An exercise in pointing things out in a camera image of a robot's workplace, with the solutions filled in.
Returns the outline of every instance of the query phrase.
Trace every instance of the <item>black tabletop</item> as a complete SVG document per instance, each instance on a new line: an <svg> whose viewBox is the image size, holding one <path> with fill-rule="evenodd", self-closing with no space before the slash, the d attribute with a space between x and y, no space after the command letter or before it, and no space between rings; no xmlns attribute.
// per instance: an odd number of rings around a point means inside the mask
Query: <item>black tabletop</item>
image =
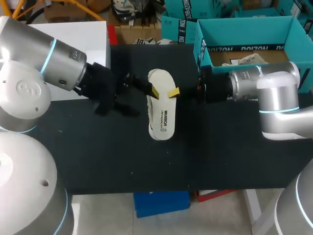
<svg viewBox="0 0 313 235"><path fill-rule="evenodd" d="M190 45L111 47L112 70L147 78L164 69L177 86L197 83ZM73 194L284 188L313 157L312 140L269 141L261 133L256 101L198 105L178 100L176 129L168 141L148 133L146 97L131 89L121 97L140 117L93 113L89 100L54 101L34 138L53 155ZM313 104L300 96L300 106Z"/></svg>

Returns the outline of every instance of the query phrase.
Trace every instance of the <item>open box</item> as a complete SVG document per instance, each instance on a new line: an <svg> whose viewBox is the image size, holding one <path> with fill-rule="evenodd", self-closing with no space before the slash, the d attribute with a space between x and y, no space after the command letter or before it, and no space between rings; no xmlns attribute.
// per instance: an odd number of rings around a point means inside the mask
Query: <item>open box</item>
<svg viewBox="0 0 313 235"><path fill-rule="evenodd" d="M162 38L192 44L195 41L196 26L196 22L169 17L167 11L162 14Z"/></svg>
<svg viewBox="0 0 313 235"><path fill-rule="evenodd" d="M292 16L198 20L194 57L198 68L211 65L213 73L255 65L221 66L232 59L259 53L268 63L294 62L300 71L300 93L313 85L313 43Z"/></svg>

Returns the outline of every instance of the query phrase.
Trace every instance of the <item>brown cardboard box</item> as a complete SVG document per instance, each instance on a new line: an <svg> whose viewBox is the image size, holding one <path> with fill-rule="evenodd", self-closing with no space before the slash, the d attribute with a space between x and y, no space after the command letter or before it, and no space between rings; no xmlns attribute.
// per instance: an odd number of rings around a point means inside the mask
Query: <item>brown cardboard box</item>
<svg viewBox="0 0 313 235"><path fill-rule="evenodd" d="M153 37L156 41L161 40L161 29L155 20L150 20L151 23L141 25L141 19L134 20L134 26L130 26L128 22L119 22L110 9L108 16L108 24L115 26L115 33L119 44L133 44L137 38L148 39Z"/></svg>
<svg viewBox="0 0 313 235"><path fill-rule="evenodd" d="M87 0L88 8L94 13L100 13L111 5L111 0Z"/></svg>
<svg viewBox="0 0 313 235"><path fill-rule="evenodd" d="M246 56L258 53L268 63L279 63L289 61L284 50L254 50L254 51L232 51L232 52L210 52L211 61L214 66L223 63L231 64L231 60L242 59Z"/></svg>
<svg viewBox="0 0 313 235"><path fill-rule="evenodd" d="M260 8L260 0L244 0L243 10L252 10Z"/></svg>
<svg viewBox="0 0 313 235"><path fill-rule="evenodd" d="M77 1L87 7L86 0ZM49 23L79 21L85 19L86 16L85 11L69 2L64 2L64 5L53 2L50 7L45 7L45 18Z"/></svg>

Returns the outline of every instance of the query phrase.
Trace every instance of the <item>white slipper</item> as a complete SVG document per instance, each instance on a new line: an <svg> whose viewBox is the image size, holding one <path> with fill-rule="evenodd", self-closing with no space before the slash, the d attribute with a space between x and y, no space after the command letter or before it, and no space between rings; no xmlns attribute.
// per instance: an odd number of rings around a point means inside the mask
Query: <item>white slipper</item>
<svg viewBox="0 0 313 235"><path fill-rule="evenodd" d="M149 134L155 140L165 141L175 131L176 98L168 97L176 88L175 82L169 72L159 69L151 70L148 79L159 93L159 100L147 96Z"/></svg>

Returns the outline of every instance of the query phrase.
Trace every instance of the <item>red object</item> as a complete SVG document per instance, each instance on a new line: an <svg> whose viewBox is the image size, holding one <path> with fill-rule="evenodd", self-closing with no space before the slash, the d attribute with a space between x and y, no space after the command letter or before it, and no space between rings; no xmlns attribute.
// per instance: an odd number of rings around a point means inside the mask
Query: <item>red object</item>
<svg viewBox="0 0 313 235"><path fill-rule="evenodd" d="M199 192L196 191L195 196L197 197L199 202L204 202L204 201L210 200L212 198L220 197L220 196L223 196L225 194L228 194L228 193L231 193L234 191L237 191L237 190L221 190L221 191L212 192L212 193L209 193L209 194L206 194L203 196L200 196Z"/></svg>
<svg viewBox="0 0 313 235"><path fill-rule="evenodd" d="M109 34L110 45L117 45L118 41L117 41L114 25L108 24L107 29L108 29L108 34Z"/></svg>

